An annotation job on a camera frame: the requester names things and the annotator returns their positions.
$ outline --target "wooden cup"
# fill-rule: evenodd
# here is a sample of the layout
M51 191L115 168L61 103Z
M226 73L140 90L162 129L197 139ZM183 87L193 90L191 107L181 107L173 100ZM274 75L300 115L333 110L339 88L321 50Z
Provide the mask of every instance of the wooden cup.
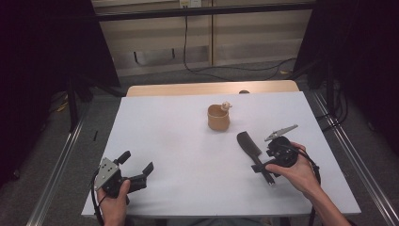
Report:
M223 111L221 105L208 107L208 125L216 131L226 131L230 125L229 111Z

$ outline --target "table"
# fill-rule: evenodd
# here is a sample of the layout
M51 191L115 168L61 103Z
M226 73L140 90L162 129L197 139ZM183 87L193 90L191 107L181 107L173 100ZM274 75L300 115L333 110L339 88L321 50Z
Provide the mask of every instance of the table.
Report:
M236 94L243 89L250 94ZM266 136L293 124L299 127L286 137L306 144L321 168L326 193L344 214L360 212L305 96L294 82L143 86L130 88L128 96L121 101L104 156L115 159L131 151L132 157L120 166L123 176L137 175L149 162L154 164L148 187L129 195L132 204L128 215L247 218L309 214L311 204L285 178L279 177L269 186L261 174L252 171L252 161L235 139L238 133L248 131L264 151ZM207 126L206 109L224 101L233 105L231 126L226 132L212 131ZM88 197L82 215L92 213Z

